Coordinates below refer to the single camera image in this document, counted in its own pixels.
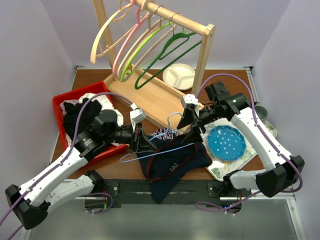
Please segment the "light blue wire hanger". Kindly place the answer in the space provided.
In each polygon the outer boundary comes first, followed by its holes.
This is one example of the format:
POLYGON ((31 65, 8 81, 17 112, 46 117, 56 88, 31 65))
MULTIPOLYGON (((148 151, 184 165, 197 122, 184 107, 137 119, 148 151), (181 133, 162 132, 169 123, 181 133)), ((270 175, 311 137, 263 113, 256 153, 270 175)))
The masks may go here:
MULTIPOLYGON (((166 135, 167 133, 177 133, 177 132, 181 132, 181 130, 173 130, 171 128, 171 123, 170 123, 170 117, 174 116, 174 115, 179 115, 179 116, 183 116, 180 112, 173 112, 171 113, 168 117, 167 117, 167 123, 168 123, 168 127, 165 129, 164 133, 160 133, 158 135, 155 135, 153 136, 150 140, 152 141, 153 139, 159 137, 159 136, 164 136, 166 135)), ((146 156, 143 156, 143 157, 136 157, 136 158, 133 158, 133 159, 129 159, 129 160, 125 160, 125 158, 133 155, 133 153, 128 153, 126 155, 124 155, 123 157, 121 157, 119 159, 119 162, 124 164, 124 163, 129 163, 129 162, 133 162, 133 161, 136 161, 136 160, 139 160, 139 159, 144 159, 144 158, 149 158, 149 157, 153 157, 153 156, 157 156, 157 155, 161 155, 161 154, 165 154, 165 153, 169 153, 169 152, 173 152, 173 151, 176 151, 176 150, 180 150, 180 149, 183 149, 183 148, 186 148, 188 146, 191 146, 191 145, 194 145, 194 143, 189 143, 189 144, 185 144, 183 146, 180 146, 180 147, 176 147, 174 149, 170 149, 170 150, 166 150, 166 151, 161 151, 161 152, 158 152, 158 153, 152 153, 152 154, 149 154, 149 155, 146 155, 146 156)))

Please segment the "navy tank top red trim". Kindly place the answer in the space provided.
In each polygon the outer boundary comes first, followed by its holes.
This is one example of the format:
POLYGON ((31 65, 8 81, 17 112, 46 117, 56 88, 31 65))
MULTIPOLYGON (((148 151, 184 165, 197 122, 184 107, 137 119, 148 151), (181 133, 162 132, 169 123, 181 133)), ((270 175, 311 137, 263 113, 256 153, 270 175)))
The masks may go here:
MULTIPOLYGON (((148 135, 151 138, 164 133, 166 129, 160 128, 148 135)), ((141 158, 153 153, 159 153, 182 147, 184 135, 178 132, 168 132, 151 140, 157 147, 154 152, 138 153, 141 158)), ((196 168, 209 167, 213 161, 202 143, 195 143, 182 149, 164 154, 139 159, 141 170, 145 178, 151 181, 151 197, 157 204, 161 204, 169 191, 189 171, 196 168)))

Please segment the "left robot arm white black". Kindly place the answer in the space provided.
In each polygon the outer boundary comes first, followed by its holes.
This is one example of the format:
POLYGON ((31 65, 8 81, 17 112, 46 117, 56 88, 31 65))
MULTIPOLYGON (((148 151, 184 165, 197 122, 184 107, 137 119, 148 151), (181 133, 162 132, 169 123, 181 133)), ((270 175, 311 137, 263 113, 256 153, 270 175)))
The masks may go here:
POLYGON ((131 153, 157 149, 143 131, 142 120, 146 118, 143 109, 132 110, 129 116, 129 125, 118 126, 118 115, 114 110, 101 111, 83 132, 76 135, 75 143, 56 161, 28 182, 20 186, 12 184, 5 190, 9 210, 14 212, 26 230, 38 226, 54 206, 70 197, 99 196, 103 192, 103 179, 93 170, 68 188, 59 189, 58 185, 106 151, 110 144, 129 145, 131 153))

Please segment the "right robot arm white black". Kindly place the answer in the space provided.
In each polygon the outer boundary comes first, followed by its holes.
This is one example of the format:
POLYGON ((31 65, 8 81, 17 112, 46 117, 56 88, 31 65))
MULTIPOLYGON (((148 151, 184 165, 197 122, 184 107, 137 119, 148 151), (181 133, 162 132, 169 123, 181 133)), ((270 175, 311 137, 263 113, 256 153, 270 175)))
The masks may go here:
POLYGON ((276 140, 257 118, 254 104, 244 94, 231 95, 221 81, 207 86, 205 91, 212 105, 203 109, 200 109, 193 94, 181 99, 184 111, 177 128, 191 126, 182 143, 203 142, 202 135, 207 124, 227 119, 252 145, 264 167, 255 171, 235 170, 224 176, 222 189, 227 196, 233 197, 241 189, 258 189, 272 198, 296 182, 303 182, 301 172, 304 159, 300 155, 293 156, 276 140))

